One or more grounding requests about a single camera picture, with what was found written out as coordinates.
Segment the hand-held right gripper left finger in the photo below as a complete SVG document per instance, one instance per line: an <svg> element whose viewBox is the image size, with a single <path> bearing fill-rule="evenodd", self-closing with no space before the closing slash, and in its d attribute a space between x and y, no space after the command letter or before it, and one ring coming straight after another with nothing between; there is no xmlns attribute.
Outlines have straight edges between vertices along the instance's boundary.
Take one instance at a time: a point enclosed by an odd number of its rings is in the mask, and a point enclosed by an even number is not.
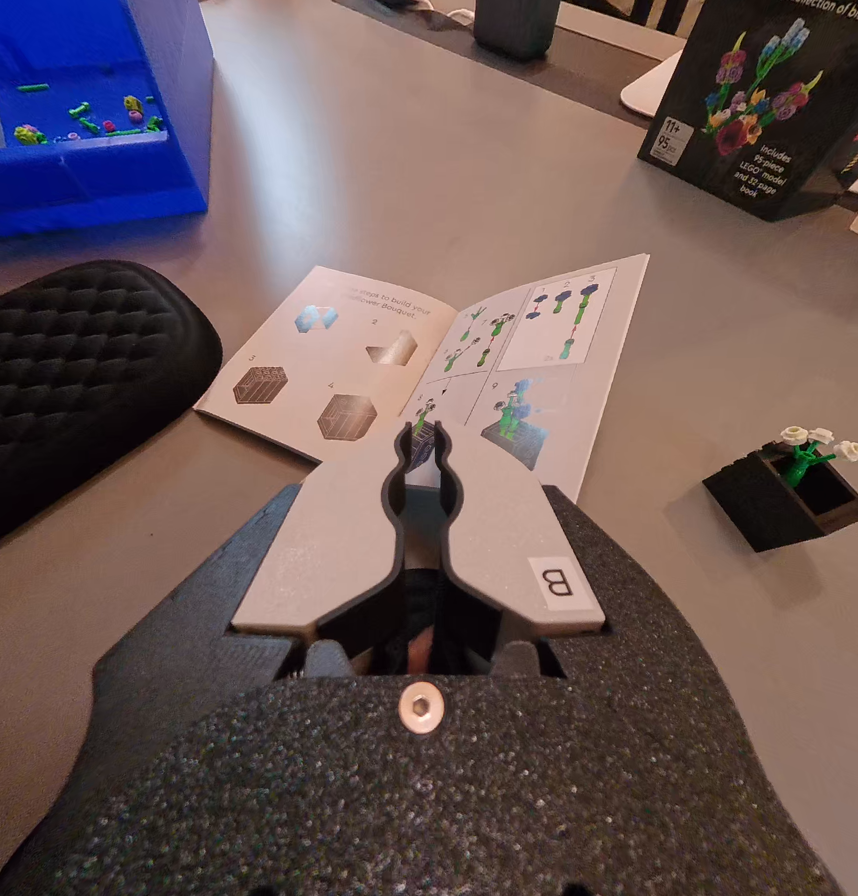
<svg viewBox="0 0 858 896"><path fill-rule="evenodd" d="M412 426L384 427L307 476L233 630L390 639L405 624L405 472Z"/></svg>

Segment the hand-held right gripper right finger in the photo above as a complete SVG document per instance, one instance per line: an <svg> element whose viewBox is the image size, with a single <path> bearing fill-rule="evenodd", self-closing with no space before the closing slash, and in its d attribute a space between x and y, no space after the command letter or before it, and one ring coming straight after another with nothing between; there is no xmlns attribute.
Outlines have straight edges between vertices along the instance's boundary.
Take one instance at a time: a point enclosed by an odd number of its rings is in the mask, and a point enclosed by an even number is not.
<svg viewBox="0 0 858 896"><path fill-rule="evenodd" d="M512 455L436 423L445 589L437 627L464 639L540 639L605 622L541 483Z"/></svg>

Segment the blue storage bin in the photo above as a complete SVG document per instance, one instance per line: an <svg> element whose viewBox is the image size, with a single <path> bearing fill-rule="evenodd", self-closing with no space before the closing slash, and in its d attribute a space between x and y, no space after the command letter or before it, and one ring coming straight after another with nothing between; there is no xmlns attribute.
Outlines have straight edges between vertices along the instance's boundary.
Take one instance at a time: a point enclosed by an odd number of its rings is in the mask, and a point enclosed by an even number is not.
<svg viewBox="0 0 858 896"><path fill-rule="evenodd" d="M0 237L207 210L214 58L199 2L0 1L0 88L105 63L146 68L166 139L20 146L0 120Z"/></svg>

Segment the pile of small toy bricks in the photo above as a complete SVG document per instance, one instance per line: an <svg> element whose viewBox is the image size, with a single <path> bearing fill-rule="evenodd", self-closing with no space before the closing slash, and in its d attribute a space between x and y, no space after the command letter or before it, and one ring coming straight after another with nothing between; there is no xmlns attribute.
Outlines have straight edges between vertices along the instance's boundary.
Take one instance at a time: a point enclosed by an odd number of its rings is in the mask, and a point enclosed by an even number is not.
<svg viewBox="0 0 858 896"><path fill-rule="evenodd" d="M19 75L0 88L5 136L21 146L84 140L166 139L168 123L140 63L105 63Z"/></svg>

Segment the black flower set box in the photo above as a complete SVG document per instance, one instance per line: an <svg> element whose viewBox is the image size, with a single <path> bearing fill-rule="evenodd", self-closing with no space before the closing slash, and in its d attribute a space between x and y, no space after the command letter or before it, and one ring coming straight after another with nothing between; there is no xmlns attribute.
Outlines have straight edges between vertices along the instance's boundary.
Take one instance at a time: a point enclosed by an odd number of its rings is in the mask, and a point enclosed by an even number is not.
<svg viewBox="0 0 858 896"><path fill-rule="evenodd" d="M708 1L637 157L765 221L858 179L858 1Z"/></svg>

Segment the white instruction booklet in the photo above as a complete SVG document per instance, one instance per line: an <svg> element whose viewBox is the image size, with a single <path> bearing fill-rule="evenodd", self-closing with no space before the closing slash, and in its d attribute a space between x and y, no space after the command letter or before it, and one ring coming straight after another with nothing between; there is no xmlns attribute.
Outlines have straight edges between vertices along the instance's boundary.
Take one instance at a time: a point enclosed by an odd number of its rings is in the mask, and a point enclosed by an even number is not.
<svg viewBox="0 0 858 896"><path fill-rule="evenodd" d="M456 424L577 500L649 260L553 275L464 310L316 266L195 410L312 462L409 423L412 487L439 485L434 424Z"/></svg>

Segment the black brick pot white flowers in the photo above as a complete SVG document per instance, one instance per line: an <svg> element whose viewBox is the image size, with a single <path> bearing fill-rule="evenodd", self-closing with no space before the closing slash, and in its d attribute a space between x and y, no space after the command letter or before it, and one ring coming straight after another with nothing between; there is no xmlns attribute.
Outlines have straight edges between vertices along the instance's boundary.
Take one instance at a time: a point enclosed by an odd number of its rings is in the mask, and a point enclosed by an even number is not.
<svg viewBox="0 0 858 896"><path fill-rule="evenodd" d="M858 442L823 427L786 427L775 441L702 484L755 552L821 539L858 522L858 492L833 462L858 462Z"/></svg>

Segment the dark grey rounded container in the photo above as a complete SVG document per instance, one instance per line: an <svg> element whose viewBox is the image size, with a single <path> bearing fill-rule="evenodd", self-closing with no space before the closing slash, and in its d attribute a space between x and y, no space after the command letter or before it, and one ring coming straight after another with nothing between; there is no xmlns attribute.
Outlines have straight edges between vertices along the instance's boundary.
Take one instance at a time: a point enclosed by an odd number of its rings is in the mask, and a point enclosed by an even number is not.
<svg viewBox="0 0 858 896"><path fill-rule="evenodd" d="M559 1L475 1L474 40L519 61L540 59L553 40L559 5Z"/></svg>

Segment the black chair back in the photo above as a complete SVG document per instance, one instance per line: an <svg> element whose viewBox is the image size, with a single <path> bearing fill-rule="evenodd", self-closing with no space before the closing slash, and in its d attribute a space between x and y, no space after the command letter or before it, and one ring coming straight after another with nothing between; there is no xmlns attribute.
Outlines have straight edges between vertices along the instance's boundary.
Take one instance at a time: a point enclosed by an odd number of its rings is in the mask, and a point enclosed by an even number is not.
<svg viewBox="0 0 858 896"><path fill-rule="evenodd" d="M704 1L634 1L628 20L678 37L687 37Z"/></svg>

